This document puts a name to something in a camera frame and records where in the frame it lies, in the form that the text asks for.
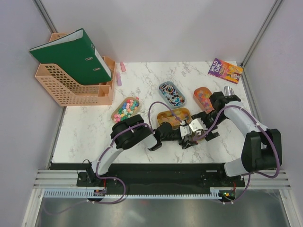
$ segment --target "white panel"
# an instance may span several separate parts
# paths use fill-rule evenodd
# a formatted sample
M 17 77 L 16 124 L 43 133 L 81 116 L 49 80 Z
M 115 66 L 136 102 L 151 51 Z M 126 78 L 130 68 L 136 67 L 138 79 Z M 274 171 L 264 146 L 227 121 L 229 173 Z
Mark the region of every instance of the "white panel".
M 116 61 L 241 62 L 274 0 L 42 0 L 59 32 L 84 28 Z
M 35 79 L 28 50 L 50 32 L 32 0 L 0 0 L 0 226 L 21 226 L 61 108 Z
M 282 167 L 303 212 L 303 1 L 286 0 L 262 38 L 247 74 L 263 123 L 282 133 Z

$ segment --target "book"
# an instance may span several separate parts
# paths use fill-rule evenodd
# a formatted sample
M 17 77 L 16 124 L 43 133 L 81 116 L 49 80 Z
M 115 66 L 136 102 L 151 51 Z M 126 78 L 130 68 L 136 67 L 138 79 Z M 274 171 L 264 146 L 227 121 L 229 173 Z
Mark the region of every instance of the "book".
M 29 52 L 41 64 L 57 64 L 79 84 L 93 85 L 111 80 L 110 69 L 83 28 Z
M 237 84 L 242 72 L 243 69 L 241 67 L 234 66 L 230 63 L 215 58 L 208 74 Z

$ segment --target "container with colorful beads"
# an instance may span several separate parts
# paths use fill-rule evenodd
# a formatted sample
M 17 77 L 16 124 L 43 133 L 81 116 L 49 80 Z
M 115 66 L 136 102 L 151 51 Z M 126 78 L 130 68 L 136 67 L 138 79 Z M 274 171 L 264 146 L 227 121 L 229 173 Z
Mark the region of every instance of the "container with colorful beads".
M 199 107 L 206 113 L 210 113 L 214 110 L 209 97 L 212 92 L 206 87 L 199 87 L 194 91 L 194 100 L 199 105 Z
M 115 123 L 123 121 L 131 116 L 134 116 L 138 112 L 139 107 L 140 102 L 138 98 L 127 97 L 112 113 L 111 118 Z

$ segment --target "small metal cylinder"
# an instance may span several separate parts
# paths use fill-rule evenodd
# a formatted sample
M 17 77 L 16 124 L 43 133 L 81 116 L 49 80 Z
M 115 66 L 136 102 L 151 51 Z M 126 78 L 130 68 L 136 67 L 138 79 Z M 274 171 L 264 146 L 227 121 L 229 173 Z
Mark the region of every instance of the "small metal cylinder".
M 225 87 L 224 87 L 224 94 L 225 94 L 226 96 L 232 96 L 232 95 L 234 95 L 235 93 L 234 93 L 233 89 L 232 89 L 230 86 L 225 86 Z

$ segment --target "colorful bead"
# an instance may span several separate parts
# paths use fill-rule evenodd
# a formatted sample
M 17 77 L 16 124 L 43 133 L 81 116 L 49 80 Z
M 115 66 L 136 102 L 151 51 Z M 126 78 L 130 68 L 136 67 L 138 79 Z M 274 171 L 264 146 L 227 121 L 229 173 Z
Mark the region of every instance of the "colorful bead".
M 114 114 L 114 122 L 120 122 L 131 117 L 134 111 L 137 109 L 137 106 L 139 106 L 138 101 L 127 99 L 121 105 L 121 108 L 118 109 L 117 113 Z

